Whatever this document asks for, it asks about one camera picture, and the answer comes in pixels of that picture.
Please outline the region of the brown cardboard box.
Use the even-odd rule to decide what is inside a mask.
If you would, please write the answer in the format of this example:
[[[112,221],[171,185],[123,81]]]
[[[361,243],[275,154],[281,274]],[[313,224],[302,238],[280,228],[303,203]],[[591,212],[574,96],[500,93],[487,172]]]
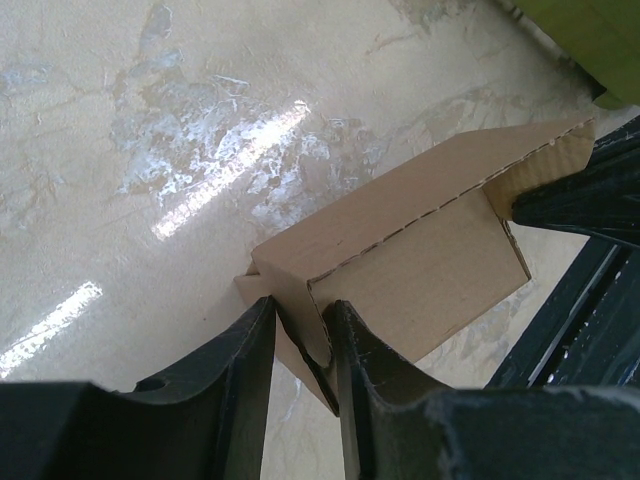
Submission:
[[[235,285],[276,300],[278,359],[337,412],[329,307],[420,360],[530,280],[513,203],[582,171],[594,142],[590,118],[457,134],[256,246]]]

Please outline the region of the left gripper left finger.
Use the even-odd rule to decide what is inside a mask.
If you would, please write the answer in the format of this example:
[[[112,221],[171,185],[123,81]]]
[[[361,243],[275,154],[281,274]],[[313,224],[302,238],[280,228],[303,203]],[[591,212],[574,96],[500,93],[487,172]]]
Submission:
[[[264,297],[130,392],[3,383],[2,477],[259,478],[275,333],[275,303]]]

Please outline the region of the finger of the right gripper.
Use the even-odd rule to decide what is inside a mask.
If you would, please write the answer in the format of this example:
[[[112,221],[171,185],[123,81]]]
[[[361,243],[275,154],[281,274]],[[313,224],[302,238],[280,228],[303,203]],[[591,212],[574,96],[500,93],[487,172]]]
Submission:
[[[584,170],[519,195],[513,221],[637,245],[639,119],[597,140]]]

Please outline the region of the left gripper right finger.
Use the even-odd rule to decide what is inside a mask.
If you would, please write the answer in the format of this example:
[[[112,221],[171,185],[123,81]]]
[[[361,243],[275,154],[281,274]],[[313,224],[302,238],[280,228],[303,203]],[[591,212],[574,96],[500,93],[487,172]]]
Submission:
[[[455,389],[377,337],[353,305],[324,312],[349,479],[635,479],[633,387]]]

